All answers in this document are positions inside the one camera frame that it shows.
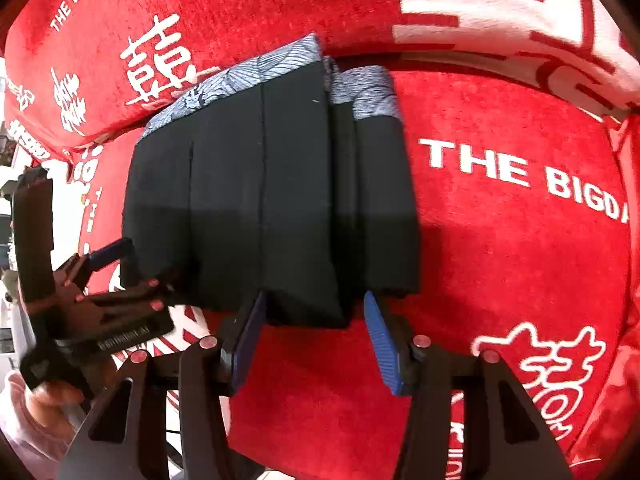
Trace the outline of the pink sleeved left forearm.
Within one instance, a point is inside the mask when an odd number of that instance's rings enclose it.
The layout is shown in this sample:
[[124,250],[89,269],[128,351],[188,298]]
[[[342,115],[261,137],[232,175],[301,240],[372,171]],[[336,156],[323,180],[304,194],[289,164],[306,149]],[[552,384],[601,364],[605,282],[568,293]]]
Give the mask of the pink sleeved left forearm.
[[1,393],[1,431],[35,479],[54,479],[76,428],[65,408],[60,416],[32,418],[21,404],[25,386],[17,370],[6,375]]

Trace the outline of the person's left hand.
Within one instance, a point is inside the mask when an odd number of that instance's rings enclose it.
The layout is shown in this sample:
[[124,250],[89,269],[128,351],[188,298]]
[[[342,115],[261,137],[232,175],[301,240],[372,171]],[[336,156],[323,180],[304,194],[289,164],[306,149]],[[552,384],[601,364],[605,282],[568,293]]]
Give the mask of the person's left hand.
[[[108,356],[98,363],[98,378],[101,387],[108,386],[115,377],[116,364]],[[60,416],[64,408],[81,404],[85,396],[77,387],[67,382],[45,382],[35,389],[24,387],[21,404],[32,418]]]

